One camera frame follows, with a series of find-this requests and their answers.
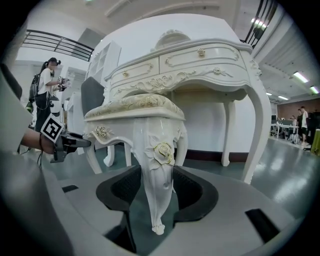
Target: railing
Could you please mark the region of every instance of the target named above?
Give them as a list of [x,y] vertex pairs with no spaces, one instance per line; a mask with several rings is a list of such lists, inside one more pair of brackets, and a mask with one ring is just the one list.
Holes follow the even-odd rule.
[[21,47],[37,48],[70,55],[81,60],[90,61],[94,51],[80,42],[48,32],[27,29]]
[[271,19],[277,9],[277,1],[275,0],[260,0],[258,10],[255,17],[251,20],[251,27],[245,40],[241,40],[255,48],[257,42],[263,36],[268,28]]

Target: white upholstered stool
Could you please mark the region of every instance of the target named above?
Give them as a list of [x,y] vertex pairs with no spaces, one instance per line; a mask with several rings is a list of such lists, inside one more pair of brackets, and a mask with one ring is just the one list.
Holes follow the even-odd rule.
[[[123,142],[127,165],[131,161],[131,147],[141,165],[152,230],[163,234],[165,226],[161,216],[173,191],[173,165],[183,165],[188,149],[184,113],[164,96],[140,94],[94,108],[84,120],[83,138],[91,141],[91,146],[84,151],[96,174],[102,172],[94,151],[96,140],[107,146]],[[174,142],[177,144],[176,159]]]

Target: brick wall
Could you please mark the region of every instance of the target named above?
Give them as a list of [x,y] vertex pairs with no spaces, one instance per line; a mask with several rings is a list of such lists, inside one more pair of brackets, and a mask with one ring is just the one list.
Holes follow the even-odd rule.
[[277,117],[285,118],[286,120],[291,116],[297,118],[298,109],[300,109],[301,106],[304,106],[307,112],[314,112],[315,110],[320,111],[320,98],[277,105]]

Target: stool cushion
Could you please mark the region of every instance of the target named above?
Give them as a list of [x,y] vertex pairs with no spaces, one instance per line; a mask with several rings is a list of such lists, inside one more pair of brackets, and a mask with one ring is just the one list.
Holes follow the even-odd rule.
[[182,119],[185,118],[184,113],[168,98],[152,93],[133,95],[109,102],[108,104],[96,107],[90,110],[85,116],[85,119],[114,114],[125,111],[140,110],[146,108],[165,108]]

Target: drawer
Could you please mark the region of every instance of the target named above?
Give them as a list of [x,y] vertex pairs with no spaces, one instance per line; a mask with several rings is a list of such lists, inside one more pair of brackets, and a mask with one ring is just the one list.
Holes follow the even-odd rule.
[[232,64],[246,69],[245,63],[236,48],[223,43],[212,43],[161,55],[160,74],[212,64]]
[[234,92],[246,85],[251,86],[248,73],[242,67],[213,64],[175,70],[112,87],[110,99],[114,101],[141,93],[163,94],[190,87],[203,90],[204,86],[216,91]]
[[122,69],[111,76],[111,87],[130,83],[159,74],[159,57],[152,58]]

